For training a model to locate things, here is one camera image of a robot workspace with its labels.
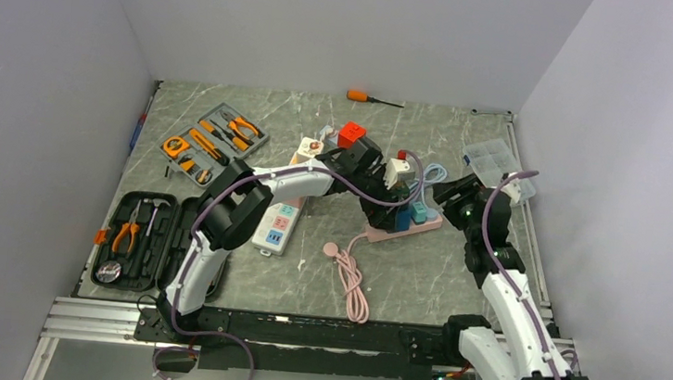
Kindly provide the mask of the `black tool case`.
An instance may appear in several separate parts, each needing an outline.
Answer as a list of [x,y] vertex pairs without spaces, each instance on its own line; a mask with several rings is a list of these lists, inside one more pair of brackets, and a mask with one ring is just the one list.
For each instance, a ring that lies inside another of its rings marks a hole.
[[[171,203],[156,215],[150,237],[146,226],[152,213],[152,204],[145,199],[162,198]],[[121,243],[121,252],[112,253],[111,243],[125,224],[138,200],[143,201],[137,216],[140,231],[135,247],[127,256],[127,242]],[[164,290],[175,278],[191,245],[190,227],[197,216],[197,199],[189,197],[178,201],[167,193],[133,191],[123,195],[108,220],[106,244],[98,246],[89,275],[91,282],[114,290],[145,292]]]

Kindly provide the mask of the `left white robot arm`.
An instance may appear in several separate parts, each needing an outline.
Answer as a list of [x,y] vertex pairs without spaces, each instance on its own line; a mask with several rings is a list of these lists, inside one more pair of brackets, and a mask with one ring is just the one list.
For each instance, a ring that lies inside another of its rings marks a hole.
[[197,327],[194,314],[205,304],[210,281],[229,254],[256,233],[270,206],[299,197],[350,191],[359,197],[372,227],[392,230],[397,213],[410,205],[421,189],[416,187],[403,197],[385,180],[390,167],[369,137],[277,168],[232,161],[197,200],[192,245],[175,280],[162,293],[169,308],[160,316],[159,329],[173,342],[184,342],[193,335]]

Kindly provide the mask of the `grey tool tray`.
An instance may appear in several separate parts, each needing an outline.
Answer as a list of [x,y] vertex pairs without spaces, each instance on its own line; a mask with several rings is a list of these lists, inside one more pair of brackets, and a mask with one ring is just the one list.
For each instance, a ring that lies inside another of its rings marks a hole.
[[204,188],[232,161],[249,157],[269,141],[265,128],[226,103],[159,143],[171,171]]

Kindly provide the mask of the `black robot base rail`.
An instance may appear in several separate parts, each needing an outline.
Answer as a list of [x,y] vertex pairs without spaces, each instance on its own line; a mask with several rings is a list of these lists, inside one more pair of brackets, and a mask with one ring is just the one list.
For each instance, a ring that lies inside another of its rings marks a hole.
[[465,361],[441,326],[368,322],[206,306],[171,326],[168,304],[139,311],[136,341],[192,346],[201,369],[247,368],[395,380],[432,380]]

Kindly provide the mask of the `blue cube adapter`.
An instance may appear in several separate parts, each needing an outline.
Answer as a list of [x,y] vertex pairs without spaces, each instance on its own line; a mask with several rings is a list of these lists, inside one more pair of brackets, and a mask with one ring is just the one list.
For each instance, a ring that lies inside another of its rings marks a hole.
[[397,211],[393,231],[397,233],[408,231],[411,227],[412,221],[413,220],[410,209],[406,208]]

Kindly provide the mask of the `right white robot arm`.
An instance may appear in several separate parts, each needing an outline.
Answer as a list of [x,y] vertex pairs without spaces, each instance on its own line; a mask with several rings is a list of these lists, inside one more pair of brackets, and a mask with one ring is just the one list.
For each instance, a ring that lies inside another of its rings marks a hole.
[[480,315],[451,316],[439,340],[442,358],[465,361],[482,380],[590,380],[576,374],[553,342],[531,295],[526,267],[510,241],[513,198],[475,175],[434,184],[433,200],[465,237],[464,263],[495,312],[500,332]]

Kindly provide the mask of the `white power strip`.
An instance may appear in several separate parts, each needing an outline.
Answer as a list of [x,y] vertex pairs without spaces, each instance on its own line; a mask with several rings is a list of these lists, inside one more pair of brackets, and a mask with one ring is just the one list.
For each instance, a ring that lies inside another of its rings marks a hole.
[[262,256],[282,256],[306,203],[305,197],[271,205],[252,236],[252,245]]

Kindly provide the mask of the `white cube socket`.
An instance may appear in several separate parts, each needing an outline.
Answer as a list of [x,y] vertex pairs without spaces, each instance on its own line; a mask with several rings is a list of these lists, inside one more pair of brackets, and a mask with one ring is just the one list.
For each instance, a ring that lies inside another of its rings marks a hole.
[[302,137],[297,149],[295,150],[291,164],[306,162],[315,158],[324,152],[324,142],[310,137]]

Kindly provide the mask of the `clear plastic organizer box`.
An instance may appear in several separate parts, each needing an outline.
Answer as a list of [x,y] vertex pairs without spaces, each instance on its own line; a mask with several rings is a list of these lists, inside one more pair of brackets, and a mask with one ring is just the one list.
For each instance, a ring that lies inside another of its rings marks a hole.
[[[497,187],[510,174],[523,171],[511,148],[502,138],[477,142],[464,146],[462,157],[477,178],[486,187]],[[522,178],[508,184],[505,189],[516,187],[518,196],[512,196],[512,205],[523,203],[534,195],[536,190],[530,179]]]

